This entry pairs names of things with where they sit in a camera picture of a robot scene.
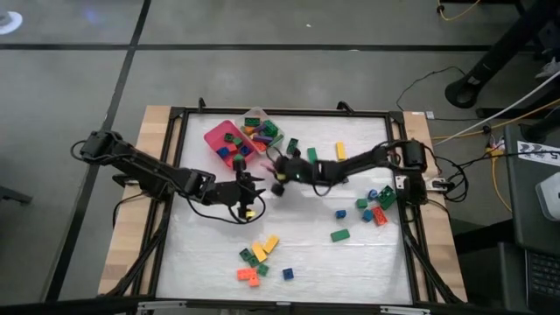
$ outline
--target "white plastic sheet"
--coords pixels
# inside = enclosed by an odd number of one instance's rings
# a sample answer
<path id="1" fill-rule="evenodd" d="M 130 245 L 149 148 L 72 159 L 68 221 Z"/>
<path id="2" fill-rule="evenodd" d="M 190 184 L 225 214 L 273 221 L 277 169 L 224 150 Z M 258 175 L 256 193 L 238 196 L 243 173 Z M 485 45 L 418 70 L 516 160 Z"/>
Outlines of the white plastic sheet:
<path id="1" fill-rule="evenodd" d="M 216 174 L 217 181 L 232 180 L 234 173 L 211 151 L 202 136 L 234 115 L 189 115 L 181 166 Z M 298 148 L 315 147 L 318 158 L 335 159 L 335 142 L 342 141 L 348 157 L 387 140 L 380 118 L 272 116 L 286 133 L 281 151 L 291 137 Z M 274 180 L 260 164 L 248 170 L 266 181 L 257 187 L 270 189 Z M 360 304 L 411 304 L 410 285 L 396 205 L 386 211 L 389 223 L 377 227 L 361 220 L 354 202 L 374 188 L 393 186 L 392 172 L 373 169 L 353 175 L 349 183 L 335 186 L 320 198 L 309 185 L 289 183 L 283 197 L 263 194 L 266 213 L 258 221 L 238 226 L 197 216 L 186 201 L 175 198 L 157 286 L 158 298 L 202 298 L 255 301 L 328 302 Z M 224 206 L 194 206 L 203 214 L 229 218 Z M 262 205 L 257 201 L 254 209 Z M 336 220 L 334 212 L 346 209 Z M 330 233 L 347 228 L 350 238 L 332 242 Z M 269 235 L 280 239 L 264 262 L 270 269 L 260 276 L 261 285 L 250 288 L 238 281 L 236 271 L 248 265 L 239 252 Z M 284 281 L 282 270 L 293 268 L 295 278 Z"/>

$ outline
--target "pink plastic container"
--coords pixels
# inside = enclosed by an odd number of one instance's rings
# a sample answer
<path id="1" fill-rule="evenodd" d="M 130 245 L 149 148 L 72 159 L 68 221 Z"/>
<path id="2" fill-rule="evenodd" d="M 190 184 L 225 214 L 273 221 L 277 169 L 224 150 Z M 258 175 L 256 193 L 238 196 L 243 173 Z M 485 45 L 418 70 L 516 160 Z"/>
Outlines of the pink plastic container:
<path id="1" fill-rule="evenodd" d="M 212 151 L 214 151 L 214 152 L 216 152 L 216 154 L 218 154 L 217 150 L 219 148 L 227 147 L 228 145 L 231 144 L 231 143 L 227 143 L 227 142 L 224 141 L 224 136 L 227 133 L 230 133 L 230 134 L 234 135 L 234 137 L 239 137 L 241 140 L 243 140 L 243 145 L 246 145 L 247 147 L 249 147 L 251 149 L 251 153 L 249 153 L 247 156 L 245 156 L 245 162 L 248 164 L 249 161 L 251 159 L 253 159 L 255 157 L 255 155 L 257 154 L 256 153 L 256 147 L 229 120 L 221 122 L 219 125 L 214 127 L 212 130 L 208 131 L 204 135 L 204 141 L 206 141 L 206 143 L 210 146 Z M 233 165 L 234 156 L 238 153 L 239 153 L 239 150 L 237 150 L 233 153 L 230 152 L 227 155 L 226 158 L 222 159 L 222 161 L 224 161 L 224 163 L 227 165 L 227 167 L 233 168 L 233 166 L 234 166 Z"/>

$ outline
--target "orange lego brick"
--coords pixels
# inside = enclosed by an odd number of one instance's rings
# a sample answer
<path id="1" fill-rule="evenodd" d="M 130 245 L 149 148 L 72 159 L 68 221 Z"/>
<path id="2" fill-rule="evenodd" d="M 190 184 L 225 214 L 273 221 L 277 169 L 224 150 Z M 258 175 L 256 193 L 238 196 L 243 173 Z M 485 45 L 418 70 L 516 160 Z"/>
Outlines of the orange lego brick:
<path id="1" fill-rule="evenodd" d="M 256 269 L 254 268 L 237 270 L 237 280 L 250 280 L 252 277 L 256 277 Z"/>
<path id="2" fill-rule="evenodd" d="M 376 206 L 373 210 L 374 210 L 375 223 L 377 223 L 377 225 L 381 226 L 388 222 L 380 206 Z"/>
<path id="3" fill-rule="evenodd" d="M 278 240 L 278 237 L 276 235 L 271 235 L 262 249 L 270 254 L 272 252 L 272 249 L 274 249 L 274 247 L 278 244 L 278 241 L 280 240 Z"/>

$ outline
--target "blue lego brick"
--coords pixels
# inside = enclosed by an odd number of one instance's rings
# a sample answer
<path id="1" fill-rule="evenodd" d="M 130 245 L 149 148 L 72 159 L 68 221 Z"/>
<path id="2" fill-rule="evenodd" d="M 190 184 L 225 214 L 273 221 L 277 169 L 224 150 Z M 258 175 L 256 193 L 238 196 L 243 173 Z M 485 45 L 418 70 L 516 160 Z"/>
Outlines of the blue lego brick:
<path id="1" fill-rule="evenodd" d="M 374 219 L 374 212 L 371 210 L 365 210 L 364 214 L 361 216 L 361 219 L 364 220 L 365 222 L 370 222 L 371 220 Z"/>
<path id="2" fill-rule="evenodd" d="M 375 189 L 370 190 L 369 193 L 367 194 L 367 200 L 369 201 L 373 201 L 376 197 L 377 197 L 377 191 Z"/>
<path id="3" fill-rule="evenodd" d="M 227 158 L 229 154 L 229 150 L 226 147 L 219 148 L 216 153 L 220 156 L 220 158 Z"/>
<path id="4" fill-rule="evenodd" d="M 251 153 L 251 149 L 247 145 L 243 145 L 239 149 L 239 153 L 241 153 L 244 157 Z"/>
<path id="5" fill-rule="evenodd" d="M 283 279 L 291 280 L 294 278 L 294 271 L 291 268 L 282 270 Z"/>
<path id="6" fill-rule="evenodd" d="M 337 210 L 336 211 L 336 218 L 337 219 L 342 219 L 346 216 L 347 216 L 347 211 L 346 210 Z"/>

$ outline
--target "green lego brick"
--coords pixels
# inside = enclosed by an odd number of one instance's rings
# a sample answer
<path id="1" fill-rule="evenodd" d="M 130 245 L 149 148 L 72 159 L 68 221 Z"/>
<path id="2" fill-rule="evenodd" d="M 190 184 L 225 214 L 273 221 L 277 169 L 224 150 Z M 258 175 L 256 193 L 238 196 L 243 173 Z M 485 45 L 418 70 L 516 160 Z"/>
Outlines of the green lego brick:
<path id="1" fill-rule="evenodd" d="M 294 154 L 294 151 L 298 147 L 298 141 L 299 140 L 297 140 L 296 138 L 290 139 L 290 142 L 288 143 L 288 149 L 286 149 L 287 154 Z"/>
<path id="2" fill-rule="evenodd" d="M 241 253 L 239 253 L 239 256 L 241 256 L 243 261 L 246 262 L 249 258 L 253 256 L 253 254 L 251 254 L 251 252 L 245 248 L 244 250 L 241 251 Z"/>
<path id="3" fill-rule="evenodd" d="M 342 241 L 347 238 L 350 238 L 350 232 L 348 232 L 347 228 L 331 233 L 331 239 L 333 242 Z"/>
<path id="4" fill-rule="evenodd" d="M 246 117 L 245 126 L 247 127 L 258 127 L 261 124 L 261 118 L 258 117 Z"/>
<path id="5" fill-rule="evenodd" d="M 317 152 L 315 148 L 308 148 L 307 149 L 307 158 L 309 159 L 309 163 L 313 164 L 317 161 Z"/>
<path id="6" fill-rule="evenodd" d="M 379 201 L 381 209 L 383 210 L 389 209 L 395 200 L 395 191 L 393 191 L 393 189 L 389 186 L 385 186 L 385 188 L 383 188 L 383 190 L 377 195 L 377 201 Z"/>
<path id="7" fill-rule="evenodd" d="M 260 264 L 257 268 L 256 268 L 256 273 L 261 275 L 261 276 L 266 276 L 266 274 L 269 272 L 269 266 L 265 265 L 264 263 Z"/>
<path id="8" fill-rule="evenodd" d="M 368 207 L 368 200 L 365 198 L 357 199 L 356 206 L 358 207 L 358 209 L 365 209 Z"/>
<path id="9" fill-rule="evenodd" d="M 256 259 L 255 255 L 252 255 L 248 260 L 247 263 L 251 267 L 256 267 L 259 264 L 259 260 Z"/>
<path id="10" fill-rule="evenodd" d="M 232 143 L 234 141 L 234 135 L 227 133 L 224 135 L 224 141 L 227 143 Z"/>
<path id="11" fill-rule="evenodd" d="M 235 144 L 236 147 L 239 148 L 243 144 L 243 140 L 236 136 L 233 140 L 233 143 Z"/>

